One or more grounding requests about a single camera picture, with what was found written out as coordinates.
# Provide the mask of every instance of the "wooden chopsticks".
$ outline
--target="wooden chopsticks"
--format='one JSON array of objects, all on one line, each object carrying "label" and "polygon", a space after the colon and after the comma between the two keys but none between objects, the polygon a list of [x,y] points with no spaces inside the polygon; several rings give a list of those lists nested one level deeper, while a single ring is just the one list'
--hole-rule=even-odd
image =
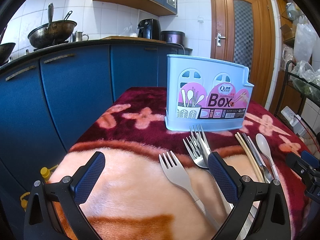
[{"label": "wooden chopsticks", "polygon": [[235,134],[235,137],[236,137],[236,139],[238,140],[238,142],[240,143],[240,145],[242,146],[244,152],[246,153],[246,155],[247,155],[247,157],[248,157],[248,159],[249,159],[249,161],[250,161],[250,163],[251,163],[251,166],[252,166],[252,168],[253,168],[253,170],[254,170],[254,173],[255,173],[256,176],[257,176],[258,181],[259,181],[259,182],[265,182],[264,179],[263,179],[263,176],[262,176],[262,174],[261,174],[261,171],[260,171],[260,169],[259,169],[259,167],[258,167],[258,164],[256,163],[255,159],[253,158],[253,156],[252,156],[252,154],[251,154],[251,152],[250,152],[247,144],[245,143],[245,141],[244,141],[243,138],[241,137],[240,133],[237,132],[237,133]]}]

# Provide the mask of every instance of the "door frame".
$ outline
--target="door frame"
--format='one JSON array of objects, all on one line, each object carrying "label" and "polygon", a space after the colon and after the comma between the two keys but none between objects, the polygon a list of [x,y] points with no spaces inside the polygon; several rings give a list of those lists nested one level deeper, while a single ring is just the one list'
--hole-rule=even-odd
[{"label": "door frame", "polygon": [[[271,50],[270,50],[270,62],[268,68],[264,71],[265,75],[260,75],[260,78],[257,79],[257,82],[259,80],[265,80],[267,76],[267,82],[266,82],[266,88],[263,93],[260,93],[259,96],[262,98],[261,105],[265,106],[267,102],[267,98],[269,95],[270,87],[271,87],[271,81],[272,81],[272,75],[274,70],[274,64],[275,64],[275,52],[276,52],[276,27],[275,27],[275,19],[273,15],[273,7],[271,0],[267,0],[267,5],[269,8],[269,16],[270,16],[270,24],[271,24]],[[213,58],[216,51],[216,35],[217,35],[217,23],[216,23],[216,7],[215,7],[215,0],[211,0],[211,15],[212,15],[212,31],[211,31],[211,54],[210,57]]]}]

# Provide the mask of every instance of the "wok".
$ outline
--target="wok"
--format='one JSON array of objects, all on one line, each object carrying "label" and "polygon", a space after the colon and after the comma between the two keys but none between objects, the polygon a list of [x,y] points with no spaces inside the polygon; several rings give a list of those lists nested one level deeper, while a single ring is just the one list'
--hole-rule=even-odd
[{"label": "wok", "polygon": [[16,44],[14,42],[0,45],[0,66],[9,58],[15,45]]},{"label": "wok", "polygon": [[43,49],[51,45],[64,43],[73,33],[77,23],[68,21],[68,17],[72,11],[68,12],[64,20],[52,22],[53,17],[53,4],[48,6],[48,23],[32,30],[28,34],[30,44],[36,49]]}]

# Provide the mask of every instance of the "red floral blanket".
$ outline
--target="red floral blanket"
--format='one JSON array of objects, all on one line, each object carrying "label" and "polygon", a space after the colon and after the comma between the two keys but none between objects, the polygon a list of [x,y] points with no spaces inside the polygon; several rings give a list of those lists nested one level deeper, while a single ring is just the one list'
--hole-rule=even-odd
[{"label": "red floral blanket", "polygon": [[[164,176],[158,155],[169,150],[186,168],[193,189],[214,217],[220,221],[226,218],[212,178],[195,167],[183,144],[189,133],[167,130],[165,109],[165,88],[128,89],[81,136],[50,179],[56,182],[72,175],[96,150],[105,154],[106,167],[87,202],[80,205],[103,239],[211,239],[214,235],[188,195]],[[240,175],[254,180],[250,163],[234,137],[237,131],[252,139],[257,133],[266,137],[286,196],[293,239],[301,230],[308,199],[300,178],[285,165],[285,156],[289,152],[299,155],[307,147],[251,101],[240,130],[206,132],[206,136],[211,150]],[[68,235],[76,239],[61,212],[59,216]]]}]

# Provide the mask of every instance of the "white fork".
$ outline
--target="white fork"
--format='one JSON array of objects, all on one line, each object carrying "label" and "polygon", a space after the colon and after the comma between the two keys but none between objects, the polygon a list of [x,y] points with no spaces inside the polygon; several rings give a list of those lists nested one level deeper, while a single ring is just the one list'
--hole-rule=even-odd
[{"label": "white fork", "polygon": [[180,163],[178,158],[174,155],[174,153],[172,151],[170,152],[171,152],[172,158],[168,152],[167,152],[167,156],[165,153],[163,153],[163,158],[159,154],[159,160],[161,163],[161,167],[164,171],[164,174],[167,176],[168,180],[172,184],[186,190],[190,194],[196,206],[201,210],[202,214],[207,218],[208,222],[216,230],[218,230],[221,225],[219,225],[217,221],[209,214],[204,204],[201,202],[201,200],[198,198],[196,193],[193,191],[188,173],[183,168],[182,164]]}]

